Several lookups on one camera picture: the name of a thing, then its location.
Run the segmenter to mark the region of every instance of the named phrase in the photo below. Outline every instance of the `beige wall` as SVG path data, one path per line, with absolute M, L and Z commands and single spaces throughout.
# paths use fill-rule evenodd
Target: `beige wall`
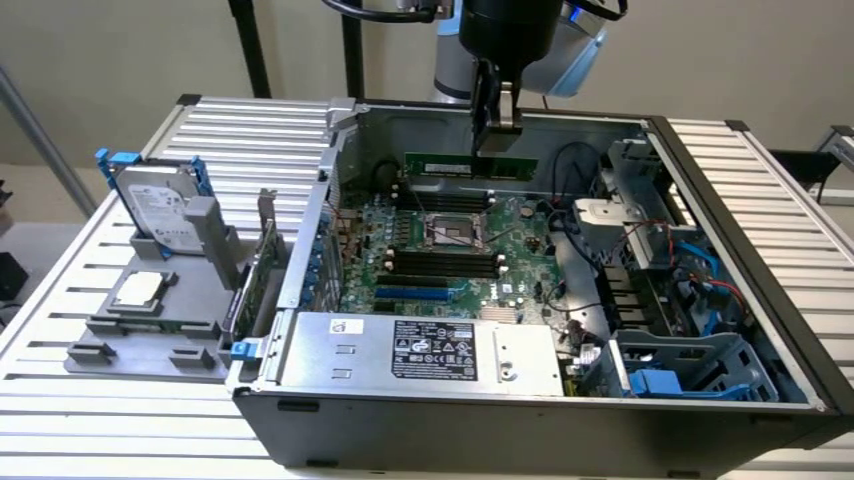
M 273 94 L 343 95 L 337 15 L 319 0 L 256 5 Z M 739 118 L 787 148 L 810 147 L 831 123 L 854 123 L 854 1 L 630 7 L 582 94 L 552 107 Z M 427 97 L 433 31 L 364 25 L 368 96 Z M 76 165 L 91 165 L 100 145 L 141 147 L 181 92 L 249 94 L 225 0 L 0 0 L 0 61 Z M 1 109 L 0 138 L 0 162 L 40 162 Z

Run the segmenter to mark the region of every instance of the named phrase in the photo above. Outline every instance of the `green circuit board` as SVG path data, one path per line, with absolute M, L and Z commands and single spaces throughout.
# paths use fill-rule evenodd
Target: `green circuit board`
M 522 218 L 519 210 L 526 205 L 523 197 L 499 199 L 495 208 L 485 214 L 444 214 L 420 211 L 397 211 L 383 204 L 365 204 L 360 209 L 359 221 L 352 221 L 347 232 L 344 250 L 344 287 L 340 311 L 347 313 L 373 312 L 373 291 L 377 276 L 388 272 L 383 269 L 383 255 L 389 246 L 412 252 L 477 253 L 505 256 L 508 270 L 497 279 L 449 277 L 451 301 L 395 300 L 395 312 L 404 315 L 443 316 L 447 318 L 483 318 L 484 307 L 511 307 L 524 322 L 542 322 L 542 304 L 534 302 L 534 286 L 539 281 L 544 291 L 559 280 L 559 270 L 554 255 L 546 254 L 548 235 L 547 218 L 535 212 Z M 440 215 L 445 220 L 465 220 L 477 217 L 480 221 L 481 242 L 477 247 L 445 242 L 443 245 L 425 242 L 425 215 Z M 353 244 L 364 244 L 355 255 Z

